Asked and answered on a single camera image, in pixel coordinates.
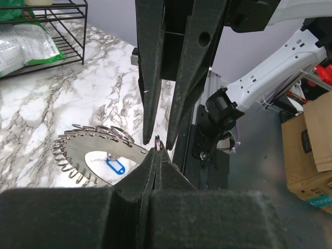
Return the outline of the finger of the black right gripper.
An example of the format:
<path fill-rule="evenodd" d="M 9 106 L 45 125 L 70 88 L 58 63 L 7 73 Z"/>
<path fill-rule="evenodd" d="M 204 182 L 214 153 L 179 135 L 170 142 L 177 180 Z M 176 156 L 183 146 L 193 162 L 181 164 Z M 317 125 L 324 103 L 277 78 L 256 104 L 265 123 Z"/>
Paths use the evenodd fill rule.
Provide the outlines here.
<path fill-rule="evenodd" d="M 161 61 L 165 34 L 164 1 L 135 1 L 139 85 L 143 97 L 143 144 L 151 140 L 161 92 Z"/>
<path fill-rule="evenodd" d="M 176 84 L 169 116 L 166 149 L 172 149 L 179 131 L 185 101 L 198 75 L 204 75 L 209 66 L 202 67 L 224 14 L 227 1 L 194 1 L 187 19 L 181 57 L 176 75 Z"/>

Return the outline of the blue tag key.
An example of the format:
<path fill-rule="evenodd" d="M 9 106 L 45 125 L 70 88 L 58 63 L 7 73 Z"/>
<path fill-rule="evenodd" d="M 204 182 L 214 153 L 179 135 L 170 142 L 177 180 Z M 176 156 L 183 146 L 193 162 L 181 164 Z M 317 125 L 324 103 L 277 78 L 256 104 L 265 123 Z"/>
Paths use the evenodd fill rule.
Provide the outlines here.
<path fill-rule="evenodd" d="M 126 169 L 123 164 L 118 161 L 118 158 L 119 157 L 115 154 L 107 153 L 105 162 L 117 175 L 123 175 L 125 174 Z"/>

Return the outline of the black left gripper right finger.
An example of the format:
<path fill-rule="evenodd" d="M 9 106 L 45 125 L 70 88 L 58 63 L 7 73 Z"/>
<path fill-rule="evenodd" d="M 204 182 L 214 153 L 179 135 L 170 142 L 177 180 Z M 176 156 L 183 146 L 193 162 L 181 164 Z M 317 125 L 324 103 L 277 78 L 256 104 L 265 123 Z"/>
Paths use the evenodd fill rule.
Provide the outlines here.
<path fill-rule="evenodd" d="M 172 162 L 167 150 L 157 152 L 153 190 L 153 248 L 192 248 L 195 217 L 190 215 L 194 187 Z"/>

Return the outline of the metal disc with keyrings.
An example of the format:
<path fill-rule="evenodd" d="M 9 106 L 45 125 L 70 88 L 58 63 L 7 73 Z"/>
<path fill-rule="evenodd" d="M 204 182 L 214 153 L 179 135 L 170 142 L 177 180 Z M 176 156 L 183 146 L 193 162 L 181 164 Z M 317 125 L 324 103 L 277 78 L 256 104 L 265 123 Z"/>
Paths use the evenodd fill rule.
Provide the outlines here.
<path fill-rule="evenodd" d="M 129 175 L 143 162 L 148 150 L 118 127 L 81 126 L 64 131 L 54 141 L 54 159 L 62 172 L 76 184 L 112 186 Z M 105 162 L 107 153 L 115 154 L 126 169 L 117 175 Z"/>

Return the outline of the cardboard box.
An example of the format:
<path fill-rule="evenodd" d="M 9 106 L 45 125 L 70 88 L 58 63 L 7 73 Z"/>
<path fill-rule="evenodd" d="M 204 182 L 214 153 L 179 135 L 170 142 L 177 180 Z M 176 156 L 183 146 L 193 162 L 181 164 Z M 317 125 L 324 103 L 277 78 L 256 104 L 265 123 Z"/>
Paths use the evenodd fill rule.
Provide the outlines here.
<path fill-rule="evenodd" d="M 288 190 L 331 213 L 331 92 L 282 123 L 282 142 Z"/>

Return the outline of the green white snack pouch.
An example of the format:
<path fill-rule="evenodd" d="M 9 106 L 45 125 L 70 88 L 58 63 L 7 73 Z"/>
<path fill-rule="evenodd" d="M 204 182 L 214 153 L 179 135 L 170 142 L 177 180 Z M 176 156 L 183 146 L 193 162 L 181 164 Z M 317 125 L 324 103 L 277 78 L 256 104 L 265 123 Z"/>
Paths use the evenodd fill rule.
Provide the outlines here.
<path fill-rule="evenodd" d="M 40 23 L 1 25 L 1 77 L 62 59 L 65 55 Z"/>

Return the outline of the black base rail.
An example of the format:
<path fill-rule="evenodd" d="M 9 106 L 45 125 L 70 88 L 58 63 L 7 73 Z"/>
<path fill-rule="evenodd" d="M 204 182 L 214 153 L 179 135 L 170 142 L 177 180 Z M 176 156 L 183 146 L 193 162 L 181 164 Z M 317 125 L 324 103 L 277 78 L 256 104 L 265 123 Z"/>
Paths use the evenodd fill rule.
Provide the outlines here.
<path fill-rule="evenodd" d="M 173 163 L 199 190 L 228 188 L 230 155 L 217 149 L 214 139 L 203 135 L 209 124 L 204 105 L 194 107 L 183 119 L 177 136 Z"/>

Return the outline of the cream pump soap bottle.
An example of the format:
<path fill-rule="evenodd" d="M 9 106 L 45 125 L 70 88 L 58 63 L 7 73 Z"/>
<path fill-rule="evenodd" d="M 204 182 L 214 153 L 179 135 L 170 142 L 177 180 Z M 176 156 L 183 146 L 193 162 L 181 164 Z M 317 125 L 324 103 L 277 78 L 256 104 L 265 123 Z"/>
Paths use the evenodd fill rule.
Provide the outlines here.
<path fill-rule="evenodd" d="M 54 0 L 25 0 L 27 6 L 50 6 Z"/>

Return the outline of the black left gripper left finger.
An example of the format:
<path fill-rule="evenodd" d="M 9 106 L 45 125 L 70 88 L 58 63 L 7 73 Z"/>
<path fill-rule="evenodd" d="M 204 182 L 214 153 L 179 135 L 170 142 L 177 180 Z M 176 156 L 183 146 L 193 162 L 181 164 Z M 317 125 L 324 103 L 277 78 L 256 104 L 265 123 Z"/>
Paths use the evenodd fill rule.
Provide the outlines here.
<path fill-rule="evenodd" d="M 143 162 L 115 185 L 112 196 L 111 235 L 114 248 L 143 248 L 149 195 L 156 174 L 157 150 L 150 149 Z"/>

